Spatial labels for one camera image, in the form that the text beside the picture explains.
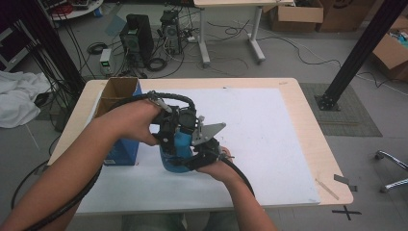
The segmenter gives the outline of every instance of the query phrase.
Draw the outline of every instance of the electronic equipment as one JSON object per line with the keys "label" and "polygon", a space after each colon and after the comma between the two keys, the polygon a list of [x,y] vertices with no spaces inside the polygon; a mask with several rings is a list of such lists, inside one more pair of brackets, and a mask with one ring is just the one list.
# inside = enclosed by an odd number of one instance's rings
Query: electronic equipment
{"label": "electronic equipment", "polygon": [[41,3],[46,10],[50,10],[66,3],[66,0],[41,0]]}
{"label": "electronic equipment", "polygon": [[145,67],[154,49],[149,17],[142,14],[128,14],[126,20],[119,35],[126,59],[135,62],[137,67]]}
{"label": "electronic equipment", "polygon": [[172,6],[195,8],[193,0],[168,0],[167,3]]}
{"label": "electronic equipment", "polygon": [[87,10],[89,6],[89,0],[69,0],[69,3],[76,10]]}
{"label": "electronic equipment", "polygon": [[103,49],[100,59],[101,72],[105,75],[114,74],[114,62],[112,59],[112,49]]}
{"label": "electronic equipment", "polygon": [[165,39],[165,50],[169,55],[178,55],[182,53],[178,11],[163,11],[160,18],[162,22],[162,34]]}

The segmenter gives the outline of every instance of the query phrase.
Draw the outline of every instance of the blue object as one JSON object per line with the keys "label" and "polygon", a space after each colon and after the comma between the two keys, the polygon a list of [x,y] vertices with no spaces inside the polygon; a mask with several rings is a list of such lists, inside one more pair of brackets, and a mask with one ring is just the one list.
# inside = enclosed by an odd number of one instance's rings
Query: blue object
{"label": "blue object", "polygon": [[[141,87],[137,81],[133,95],[141,94]],[[134,166],[138,155],[139,142],[127,139],[119,139],[115,142],[108,156],[104,160],[105,166]]]}
{"label": "blue object", "polygon": [[174,135],[174,146],[176,147],[176,156],[165,153],[160,147],[162,163],[166,170],[176,173],[190,171],[184,166],[177,166],[175,163],[192,156],[191,135],[177,131]]}

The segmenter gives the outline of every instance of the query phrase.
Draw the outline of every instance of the power supply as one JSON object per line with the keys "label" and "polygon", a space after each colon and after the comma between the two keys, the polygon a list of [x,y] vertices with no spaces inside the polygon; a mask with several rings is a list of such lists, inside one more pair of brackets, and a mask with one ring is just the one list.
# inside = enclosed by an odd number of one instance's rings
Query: power supply
{"label": "power supply", "polygon": [[101,72],[105,75],[114,74],[114,62],[112,57],[112,49],[103,49],[101,54]]}

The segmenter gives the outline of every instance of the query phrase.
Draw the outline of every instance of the cardboard box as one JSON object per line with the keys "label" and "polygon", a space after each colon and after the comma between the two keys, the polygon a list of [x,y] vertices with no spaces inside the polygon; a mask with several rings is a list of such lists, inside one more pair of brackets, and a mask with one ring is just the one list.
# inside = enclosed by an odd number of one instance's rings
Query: cardboard box
{"label": "cardboard box", "polygon": [[323,21],[323,6],[319,0],[312,7],[277,6],[269,12],[270,29],[281,32],[314,32]]}
{"label": "cardboard box", "polygon": [[364,21],[375,0],[320,0],[324,7],[319,32],[352,32]]}
{"label": "cardboard box", "polygon": [[[400,16],[390,32],[403,31],[408,33],[408,18]],[[389,34],[378,43],[372,51],[371,60],[389,79],[408,81],[408,48]]]}
{"label": "cardboard box", "polygon": [[[102,91],[96,106],[94,117],[99,117],[110,110],[120,99],[141,94],[137,78],[110,78]],[[105,166],[133,166],[138,154],[139,142],[127,139],[118,140],[104,161]]]}

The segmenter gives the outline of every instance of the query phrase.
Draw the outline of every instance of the office chair base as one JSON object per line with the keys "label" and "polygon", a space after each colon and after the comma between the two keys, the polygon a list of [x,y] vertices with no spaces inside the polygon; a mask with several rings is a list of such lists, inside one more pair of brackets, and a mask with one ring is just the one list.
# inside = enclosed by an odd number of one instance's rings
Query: office chair base
{"label": "office chair base", "polygon": [[[388,154],[387,152],[381,151],[381,150],[378,150],[375,153],[375,159],[376,160],[382,160],[382,159],[384,159],[384,157],[387,158],[388,160],[392,161],[393,163],[397,164],[398,166],[402,167],[406,171],[408,171],[408,166],[406,164],[404,164],[403,162],[401,162],[399,159],[395,158],[393,155]],[[381,187],[380,191],[382,193],[387,193],[389,190],[392,190],[392,189],[395,189],[397,187],[404,186],[404,185],[408,185],[408,178],[405,179],[405,180],[400,180],[400,181],[394,182],[392,184],[383,186],[383,187]]]}

